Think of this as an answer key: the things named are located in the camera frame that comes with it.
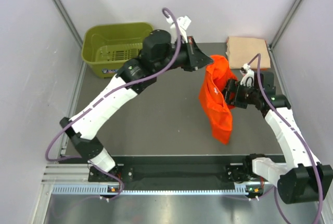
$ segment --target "white wall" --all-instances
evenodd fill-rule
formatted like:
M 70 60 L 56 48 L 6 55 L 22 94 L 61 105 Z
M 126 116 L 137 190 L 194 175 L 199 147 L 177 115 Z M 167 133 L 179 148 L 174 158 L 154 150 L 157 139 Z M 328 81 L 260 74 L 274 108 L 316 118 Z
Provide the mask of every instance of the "white wall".
M 0 0 L 0 11 L 0 222 L 26 224 L 80 50 L 52 0 Z
M 333 165 L 333 0 L 304 0 L 274 49 L 301 131 Z
M 168 28 L 161 14 L 169 7 L 193 20 L 188 34 L 197 42 L 224 42 L 229 35 L 254 36 L 270 42 L 293 0 L 62 0 L 84 36 L 97 24 L 147 21 Z

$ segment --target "green basket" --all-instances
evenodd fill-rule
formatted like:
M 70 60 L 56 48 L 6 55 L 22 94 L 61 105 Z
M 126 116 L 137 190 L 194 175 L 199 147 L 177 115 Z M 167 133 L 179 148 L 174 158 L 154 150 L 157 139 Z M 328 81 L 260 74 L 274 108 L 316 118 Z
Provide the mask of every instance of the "green basket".
M 142 49 L 142 41 L 153 30 L 149 23 L 98 25 L 84 37 L 82 59 L 101 77 L 112 77 Z

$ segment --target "orange cloth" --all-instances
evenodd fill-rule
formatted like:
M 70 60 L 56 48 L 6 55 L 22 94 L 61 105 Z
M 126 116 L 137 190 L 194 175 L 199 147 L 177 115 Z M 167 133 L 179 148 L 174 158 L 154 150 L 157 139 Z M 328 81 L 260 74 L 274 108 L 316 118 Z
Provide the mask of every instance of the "orange cloth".
M 199 100 L 209 118 L 213 137 L 223 144 L 228 144 L 233 130 L 233 116 L 230 109 L 234 107 L 226 104 L 221 91 L 226 86 L 228 79 L 236 80 L 237 77 L 232 73 L 225 57 L 212 55 L 211 58 L 214 63 L 206 67 Z

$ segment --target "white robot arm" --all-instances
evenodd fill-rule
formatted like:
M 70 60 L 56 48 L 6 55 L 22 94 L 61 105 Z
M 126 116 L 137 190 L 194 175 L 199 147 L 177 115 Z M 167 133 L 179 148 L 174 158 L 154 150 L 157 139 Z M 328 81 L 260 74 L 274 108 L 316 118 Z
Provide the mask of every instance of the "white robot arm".
M 311 155 L 317 165 L 325 198 L 333 179 L 333 170 L 330 165 L 322 165 L 311 151 L 310 154 L 306 151 L 297 136 L 302 138 L 288 99 L 284 95 L 276 95 L 274 74 L 268 71 L 257 74 L 250 69 L 249 64 L 244 64 L 240 71 L 243 75 L 242 80 L 229 80 L 223 90 L 226 103 L 244 109 L 248 104 L 255 105 L 272 128 L 286 161 L 285 167 L 274 163 L 264 154 L 251 154 L 244 159 L 243 173 L 251 178 L 266 179 L 278 188 L 279 195 L 285 203 L 317 201 L 318 186 L 309 157 Z M 267 100 L 276 111 L 271 109 Z
M 144 39 L 143 48 L 138 57 L 128 60 L 117 71 L 107 87 L 83 111 L 72 118 L 65 117 L 60 121 L 63 128 L 73 122 L 66 130 L 66 134 L 75 149 L 82 158 L 105 172 L 110 172 L 116 163 L 96 137 L 97 132 L 120 107 L 156 82 L 156 78 L 114 90 L 126 83 L 151 76 L 170 63 L 175 53 L 171 37 L 176 38 L 177 35 L 172 17 L 168 17 L 167 22 L 171 24 L 173 36 L 164 30 L 152 31 Z M 186 34 L 190 19 L 187 16 L 180 17 L 177 19 L 177 24 L 182 42 L 179 54 L 169 70 L 181 67 L 184 71 L 192 72 L 211 64 L 213 60 L 199 49 L 192 36 Z

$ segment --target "metal floor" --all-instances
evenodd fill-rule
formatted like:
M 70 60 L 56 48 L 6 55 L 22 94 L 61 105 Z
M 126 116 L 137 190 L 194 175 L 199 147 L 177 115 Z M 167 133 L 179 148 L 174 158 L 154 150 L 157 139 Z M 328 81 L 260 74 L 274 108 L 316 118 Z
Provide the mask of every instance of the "metal floor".
M 45 224 L 284 224 L 273 192 L 259 201 L 240 201 L 223 196 L 125 195 L 114 202 L 89 199 L 69 210 L 86 196 L 53 195 L 54 218 L 48 212 Z M 315 203 L 285 205 L 281 208 L 292 224 L 312 223 Z
M 207 55 L 225 56 L 225 43 L 198 45 Z M 198 100 L 204 73 L 205 69 L 176 69 L 162 74 L 156 83 L 116 112 L 97 137 L 111 155 L 281 154 L 273 131 L 254 106 L 232 110 L 234 129 L 228 145 L 212 137 Z M 234 73 L 241 76 L 238 70 Z M 76 111 L 84 109 L 109 81 L 87 68 Z M 277 78 L 275 84 L 280 93 Z M 66 154 L 76 154 L 71 144 Z

